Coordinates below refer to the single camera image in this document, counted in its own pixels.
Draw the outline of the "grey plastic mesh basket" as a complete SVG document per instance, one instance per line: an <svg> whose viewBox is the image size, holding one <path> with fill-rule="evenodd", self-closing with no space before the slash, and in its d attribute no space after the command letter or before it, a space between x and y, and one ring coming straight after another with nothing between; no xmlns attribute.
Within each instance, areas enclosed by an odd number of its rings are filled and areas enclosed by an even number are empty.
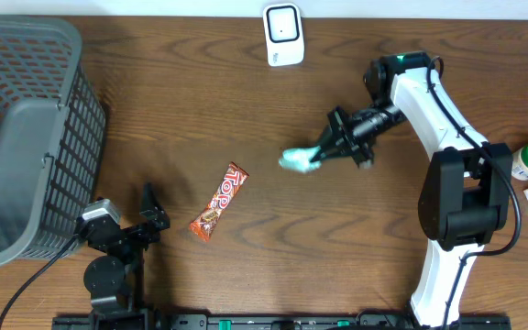
<svg viewBox="0 0 528 330"><path fill-rule="evenodd" d="M75 249L107 125L82 45L64 20L0 16L0 266Z"/></svg>

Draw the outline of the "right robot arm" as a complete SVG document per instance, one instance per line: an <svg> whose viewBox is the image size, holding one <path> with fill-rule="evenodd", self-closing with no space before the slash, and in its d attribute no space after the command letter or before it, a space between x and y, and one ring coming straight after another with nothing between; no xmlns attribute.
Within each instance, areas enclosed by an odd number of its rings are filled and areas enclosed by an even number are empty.
<svg viewBox="0 0 528 330"><path fill-rule="evenodd" d="M364 75L371 98L353 115L337 107L305 158L311 166L350 157L374 160L378 135L409 122L429 166L417 204L428 239L421 278L409 300L407 329L459 329L459 301L477 257L506 223L514 204L512 156L492 144L462 116L443 87L444 63L427 53L407 52L373 60Z"/></svg>

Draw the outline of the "teal wet wipes pack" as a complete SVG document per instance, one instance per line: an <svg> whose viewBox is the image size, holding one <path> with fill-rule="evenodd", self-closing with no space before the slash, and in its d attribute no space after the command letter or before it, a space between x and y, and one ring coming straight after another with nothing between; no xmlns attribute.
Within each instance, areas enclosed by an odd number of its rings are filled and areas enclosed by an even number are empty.
<svg viewBox="0 0 528 330"><path fill-rule="evenodd" d="M279 165L290 171L308 173L316 171L322 165L321 161L312 161L312 158L320 151L319 147L313 148L290 148L284 150L279 159Z"/></svg>

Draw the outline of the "red Top chocolate bar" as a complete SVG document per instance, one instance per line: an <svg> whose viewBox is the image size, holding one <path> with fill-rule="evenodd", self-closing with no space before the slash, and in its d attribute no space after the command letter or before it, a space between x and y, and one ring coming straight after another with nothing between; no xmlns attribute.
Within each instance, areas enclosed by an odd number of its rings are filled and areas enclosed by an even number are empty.
<svg viewBox="0 0 528 330"><path fill-rule="evenodd" d="M249 174L230 162L213 198L189 224L189 229L202 241L208 242L224 210L230 205Z"/></svg>

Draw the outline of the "white barcode scanner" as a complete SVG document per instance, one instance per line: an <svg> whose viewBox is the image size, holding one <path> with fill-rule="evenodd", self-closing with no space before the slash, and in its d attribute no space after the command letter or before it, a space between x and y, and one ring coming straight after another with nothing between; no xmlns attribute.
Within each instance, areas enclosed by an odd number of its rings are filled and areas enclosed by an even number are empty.
<svg viewBox="0 0 528 330"><path fill-rule="evenodd" d="M303 24L294 3L268 5L262 12L268 64L291 66L304 59Z"/></svg>

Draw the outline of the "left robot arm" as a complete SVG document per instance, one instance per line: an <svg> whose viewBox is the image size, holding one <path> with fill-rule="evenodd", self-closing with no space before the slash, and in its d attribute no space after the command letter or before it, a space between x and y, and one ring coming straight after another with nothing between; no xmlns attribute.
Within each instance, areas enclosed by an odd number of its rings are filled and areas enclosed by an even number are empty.
<svg viewBox="0 0 528 330"><path fill-rule="evenodd" d="M89 204L76 234L103 253L86 268L83 283L91 295L92 329L160 329L160 312L144 302L144 252L171 226L152 185L144 185L139 214L145 221L121 227L121 215L108 199Z"/></svg>

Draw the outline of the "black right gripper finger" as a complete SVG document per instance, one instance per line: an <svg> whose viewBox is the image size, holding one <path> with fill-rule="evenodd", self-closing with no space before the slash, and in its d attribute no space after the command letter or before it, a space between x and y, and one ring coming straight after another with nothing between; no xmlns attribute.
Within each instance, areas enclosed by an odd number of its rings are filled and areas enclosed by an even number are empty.
<svg viewBox="0 0 528 330"><path fill-rule="evenodd" d="M309 158L311 163L324 162L331 159L342 158L344 152L339 148L313 148L313 154Z"/></svg>
<svg viewBox="0 0 528 330"><path fill-rule="evenodd" d="M330 126L324 128L314 146L320 149L333 149L336 146L336 135Z"/></svg>

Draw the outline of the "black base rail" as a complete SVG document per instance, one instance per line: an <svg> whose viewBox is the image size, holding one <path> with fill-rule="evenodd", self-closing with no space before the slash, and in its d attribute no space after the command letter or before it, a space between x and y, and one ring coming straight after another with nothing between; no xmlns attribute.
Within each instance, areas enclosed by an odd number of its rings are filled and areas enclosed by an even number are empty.
<svg viewBox="0 0 528 330"><path fill-rule="evenodd" d="M323 329L417 329L412 319L396 313L361 313L341 316L207 316L177 314L154 321L141 316L101 320L94 316L65 316L52 320L52 330L159 329L159 330L323 330Z"/></svg>

